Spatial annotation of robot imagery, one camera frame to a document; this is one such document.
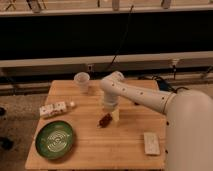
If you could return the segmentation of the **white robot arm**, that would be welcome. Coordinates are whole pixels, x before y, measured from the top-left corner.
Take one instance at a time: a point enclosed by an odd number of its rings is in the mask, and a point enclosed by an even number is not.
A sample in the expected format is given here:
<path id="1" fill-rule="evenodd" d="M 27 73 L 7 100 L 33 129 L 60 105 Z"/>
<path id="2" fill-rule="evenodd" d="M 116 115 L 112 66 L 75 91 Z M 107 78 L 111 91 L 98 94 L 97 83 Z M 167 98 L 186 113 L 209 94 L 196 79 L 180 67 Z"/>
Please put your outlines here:
<path id="1" fill-rule="evenodd" d="M 121 96 L 166 116 L 165 171 L 213 171 L 213 99 L 198 90 L 180 93 L 128 85 L 115 71 L 100 81 L 105 107 Z"/>

